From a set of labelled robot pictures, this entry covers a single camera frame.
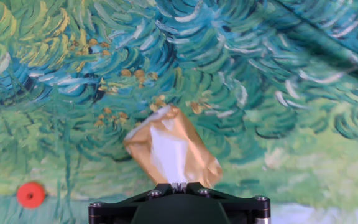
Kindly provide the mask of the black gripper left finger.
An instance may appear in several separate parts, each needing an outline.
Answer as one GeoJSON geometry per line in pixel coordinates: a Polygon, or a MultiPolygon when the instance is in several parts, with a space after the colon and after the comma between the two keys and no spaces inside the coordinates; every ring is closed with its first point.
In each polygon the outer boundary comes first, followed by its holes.
{"type": "Polygon", "coordinates": [[[157,184],[152,190],[118,203],[93,202],[88,205],[89,224],[131,224],[137,209],[146,202],[179,193],[179,183],[157,184]]]}

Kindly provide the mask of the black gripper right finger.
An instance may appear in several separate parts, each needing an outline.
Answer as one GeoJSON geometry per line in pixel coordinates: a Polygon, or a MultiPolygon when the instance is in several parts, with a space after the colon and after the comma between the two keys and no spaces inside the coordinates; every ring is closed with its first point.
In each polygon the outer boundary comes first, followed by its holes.
{"type": "Polygon", "coordinates": [[[190,198],[190,207],[209,218],[222,215],[228,223],[271,224],[271,204],[267,196],[240,198],[200,183],[179,183],[178,192],[190,198]]]}

